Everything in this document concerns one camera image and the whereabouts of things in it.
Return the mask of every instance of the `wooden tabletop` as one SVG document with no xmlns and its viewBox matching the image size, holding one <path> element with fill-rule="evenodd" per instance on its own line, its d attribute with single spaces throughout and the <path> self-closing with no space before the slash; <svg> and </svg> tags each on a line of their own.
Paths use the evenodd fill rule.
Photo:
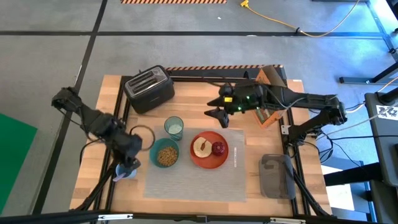
<svg viewBox="0 0 398 224">
<path fill-rule="evenodd" d="M 105 75 L 99 93 L 96 108 L 113 113 L 119 90 L 121 76 Z M 288 86 L 296 92 L 303 92 L 301 80 L 288 80 Z M 154 128 L 162 126 L 170 116 L 179 116 L 187 128 L 216 128 L 219 122 L 205 116 L 204 111 L 212 109 L 206 103 L 218 96 L 218 88 L 201 82 L 175 82 L 175 96 L 168 102 L 144 115 L 138 115 L 132 108 L 129 112 L 127 129 L 137 124 Z M 310 117 L 308 110 L 292 108 L 295 124 L 301 124 Z M 145 198 L 145 177 L 149 161 L 149 152 L 141 151 L 137 158 L 142 165 L 137 176 L 131 180 L 116 183 L 111 210 L 114 212 L 207 214 L 207 215 L 247 215 L 247 216 L 292 216 L 290 200 L 263 197 L 260 191 L 258 161 L 263 154 L 283 154 L 278 122 L 267 129 L 261 129 L 248 111 L 229 116 L 229 128 L 242 129 L 245 137 L 246 166 L 246 202 L 209 202 L 176 199 Z M 149 133 L 141 132 L 143 139 L 149 139 Z M 93 190 L 100 177 L 105 146 L 94 144 L 86 148 L 76 181 L 70 208 L 79 206 Z M 331 213 L 326 194 L 325 181 L 321 172 L 318 152 L 313 146 L 300 146 L 305 183 L 316 201 L 325 211 Z M 101 208 L 104 208 L 108 184 L 104 187 Z M 299 213 L 303 213 L 300 191 L 296 186 Z"/>
</svg>

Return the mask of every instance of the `clear glass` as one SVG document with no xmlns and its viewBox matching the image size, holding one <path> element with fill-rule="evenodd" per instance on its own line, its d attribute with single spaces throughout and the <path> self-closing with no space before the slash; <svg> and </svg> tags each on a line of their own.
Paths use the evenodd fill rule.
<svg viewBox="0 0 398 224">
<path fill-rule="evenodd" d="M 164 129 L 174 141 L 179 141 L 182 138 L 184 129 L 184 122 L 177 116 L 167 118 L 164 123 Z"/>
</svg>

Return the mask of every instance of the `bowl of seeds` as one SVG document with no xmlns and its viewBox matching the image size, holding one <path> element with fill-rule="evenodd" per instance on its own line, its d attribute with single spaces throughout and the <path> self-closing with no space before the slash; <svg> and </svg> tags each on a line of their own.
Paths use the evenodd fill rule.
<svg viewBox="0 0 398 224">
<path fill-rule="evenodd" d="M 150 160 L 160 168 L 174 165 L 179 155 L 180 150 L 178 144 L 174 140 L 168 138 L 157 140 L 149 151 Z"/>
</svg>

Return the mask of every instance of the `orange plate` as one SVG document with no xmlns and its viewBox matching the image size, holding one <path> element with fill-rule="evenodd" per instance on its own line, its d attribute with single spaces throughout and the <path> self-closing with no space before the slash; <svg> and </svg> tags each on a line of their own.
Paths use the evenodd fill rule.
<svg viewBox="0 0 398 224">
<path fill-rule="evenodd" d="M 211 153 L 210 156 L 208 156 L 206 158 L 197 157 L 197 155 L 195 155 L 195 153 L 193 151 L 193 143 L 199 137 L 205 138 L 207 141 L 209 141 L 212 144 L 214 142 L 218 142 L 218 141 L 222 142 L 225 146 L 224 154 L 222 154 L 221 156 L 216 156 L 213 153 Z M 215 169 L 215 168 L 223 165 L 223 163 L 225 162 L 227 157 L 228 157 L 228 144 L 226 143 L 225 138 L 222 135 L 220 135 L 214 131 L 204 131 L 204 132 L 198 134 L 197 136 L 195 136 L 191 142 L 191 159 L 194 164 L 196 164 L 202 168 Z"/>
</svg>

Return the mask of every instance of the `toaster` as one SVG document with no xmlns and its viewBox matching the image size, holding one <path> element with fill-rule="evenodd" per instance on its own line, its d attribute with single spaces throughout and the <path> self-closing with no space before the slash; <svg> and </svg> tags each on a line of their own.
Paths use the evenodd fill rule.
<svg viewBox="0 0 398 224">
<path fill-rule="evenodd" d="M 173 98 L 173 84 L 164 67 L 156 65 L 129 78 L 123 90 L 134 110 L 142 114 Z"/>
</svg>

